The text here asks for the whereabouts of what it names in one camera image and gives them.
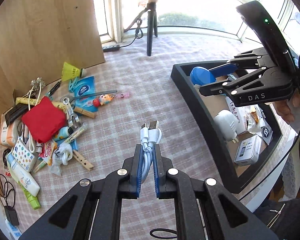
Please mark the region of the person's right hand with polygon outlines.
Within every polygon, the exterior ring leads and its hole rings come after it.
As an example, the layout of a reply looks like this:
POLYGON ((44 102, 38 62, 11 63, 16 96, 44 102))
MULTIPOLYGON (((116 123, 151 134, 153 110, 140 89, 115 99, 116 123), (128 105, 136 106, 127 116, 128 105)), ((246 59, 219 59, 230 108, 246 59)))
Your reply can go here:
POLYGON ((287 123, 295 121, 300 116, 300 93, 295 91, 290 100, 275 101, 273 103, 276 113, 287 123))

